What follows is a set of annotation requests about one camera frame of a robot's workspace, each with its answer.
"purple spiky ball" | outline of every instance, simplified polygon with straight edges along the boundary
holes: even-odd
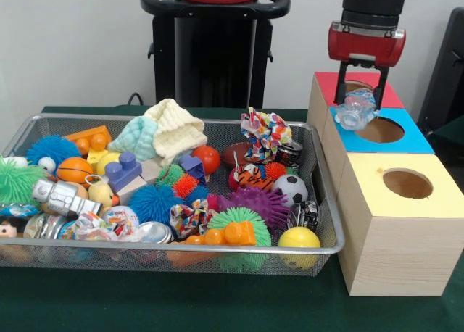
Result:
[[[219,196],[217,205],[219,211],[230,207],[247,207],[257,212],[269,228],[285,229],[289,208],[284,206],[286,196],[263,191],[258,187],[238,188],[237,192],[229,193],[228,199]]]

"clear plastic object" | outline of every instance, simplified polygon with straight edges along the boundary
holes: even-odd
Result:
[[[345,130],[362,130],[377,114],[376,100],[370,89],[347,93],[345,102],[335,108],[335,121]]]

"stacked boxes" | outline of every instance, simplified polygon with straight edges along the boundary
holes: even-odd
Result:
[[[336,123],[337,77],[316,73],[308,121],[318,129],[344,224],[339,259],[348,291],[439,296],[464,247],[464,196],[389,84],[379,118],[365,130]],[[378,75],[347,79],[375,86]]]

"wire mesh basket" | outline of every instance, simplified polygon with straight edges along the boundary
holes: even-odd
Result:
[[[39,138],[106,125],[118,136],[132,117],[42,114],[27,120],[15,134],[4,157],[24,156]],[[223,152],[245,137],[238,120],[205,120],[208,144]],[[306,123],[290,123],[293,139],[303,145],[299,176],[320,209],[316,234],[321,248],[278,247],[282,231],[272,234],[272,246],[197,246],[103,241],[0,238],[0,266],[160,272],[248,273],[261,275],[317,275],[331,254],[341,250],[344,234],[319,138]],[[228,174],[222,166],[211,176],[208,189],[226,195]]]

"soccer ball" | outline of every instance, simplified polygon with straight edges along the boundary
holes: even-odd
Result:
[[[286,207],[291,207],[293,204],[304,202],[307,199],[307,189],[305,182],[295,175],[283,175],[278,178],[273,184],[273,191],[278,191],[278,194],[287,195],[287,201],[284,203]]]

